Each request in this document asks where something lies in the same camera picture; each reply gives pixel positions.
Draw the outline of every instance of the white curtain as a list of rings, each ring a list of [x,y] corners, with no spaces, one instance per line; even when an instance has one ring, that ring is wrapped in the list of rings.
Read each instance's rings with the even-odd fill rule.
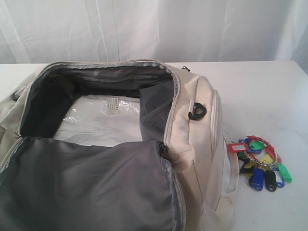
[[[295,60],[308,0],[0,0],[0,63]]]

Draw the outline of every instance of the zipper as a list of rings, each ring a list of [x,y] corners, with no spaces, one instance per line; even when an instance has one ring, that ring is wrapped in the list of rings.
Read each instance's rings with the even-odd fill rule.
[[[184,231],[186,226],[186,217],[187,217],[187,209],[186,209],[184,193],[179,178],[174,172],[172,172],[172,174],[174,177],[174,185],[178,194],[178,201],[180,205],[180,215],[181,215],[180,231]]]
[[[9,149],[8,153],[6,154],[6,156],[4,157],[2,162],[0,163],[0,173],[4,169],[6,169],[6,167],[8,166],[8,164],[10,162],[11,156],[15,153],[16,149],[19,147],[19,145],[22,143],[23,140],[24,140],[24,138],[22,138],[22,137],[18,138],[18,140]]]
[[[119,62],[112,62],[112,63],[103,63],[103,62],[96,62],[96,63],[91,63],[91,62],[55,62],[55,63],[52,63],[48,66],[46,66],[43,70],[41,70],[40,74],[31,82],[31,85],[30,85],[30,88],[29,88],[29,92],[30,92],[30,89],[32,88],[32,84],[41,76],[42,73],[44,73],[45,71],[47,71],[48,69],[54,67],[54,66],[58,66],[58,65],[62,65],[62,64],[76,64],[76,65],[90,65],[90,64],[98,64],[98,65],[103,65],[103,64],[128,64],[128,63],[141,63],[141,62],[154,62],[154,63],[158,63],[162,66],[164,66],[166,69],[168,69],[174,76],[176,82],[177,82],[177,86],[178,86],[178,91],[177,91],[177,94],[173,100],[173,102],[175,102],[178,98],[178,95],[179,95],[179,91],[180,91],[180,81],[179,81],[179,78],[177,76],[176,73],[174,73],[173,71],[171,71],[165,63],[159,61],[159,60],[155,60],[155,59],[135,59],[135,60],[126,60],[126,61],[119,61]],[[27,101],[28,101],[28,97],[29,97],[29,92],[28,94],[26,95],[26,98],[25,98],[25,106],[27,104]],[[22,111],[22,114],[21,114],[21,119],[24,117],[24,114],[25,114],[25,109],[26,107],[23,107],[23,111]],[[174,110],[175,108],[175,103],[172,104],[171,106],[171,109],[170,109],[170,113],[171,113],[171,110]],[[18,125],[18,128],[17,128],[17,134],[20,136],[20,127],[21,127],[21,122],[19,123]]]
[[[217,90],[213,90],[212,95],[212,112],[211,112],[211,122],[210,122],[210,135],[212,144],[212,156],[214,155],[219,137],[220,137],[220,124],[222,119],[222,109],[220,97]]]

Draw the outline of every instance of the white table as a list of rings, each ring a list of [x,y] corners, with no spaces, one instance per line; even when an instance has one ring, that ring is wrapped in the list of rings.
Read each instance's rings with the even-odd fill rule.
[[[227,139],[269,140],[293,177],[273,193],[255,191],[241,175],[232,230],[308,230],[308,76],[293,61],[171,65],[206,76],[219,91]],[[0,99],[39,66],[0,64]]]

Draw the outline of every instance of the white backdrop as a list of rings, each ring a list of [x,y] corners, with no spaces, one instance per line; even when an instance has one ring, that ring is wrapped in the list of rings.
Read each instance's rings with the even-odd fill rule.
[[[0,63],[295,60],[308,0],[0,0]]]

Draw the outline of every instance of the bag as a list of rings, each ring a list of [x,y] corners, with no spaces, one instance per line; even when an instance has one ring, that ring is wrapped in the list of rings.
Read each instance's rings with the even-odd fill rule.
[[[221,120],[205,77],[159,61],[44,66],[0,103],[0,230],[228,230]]]

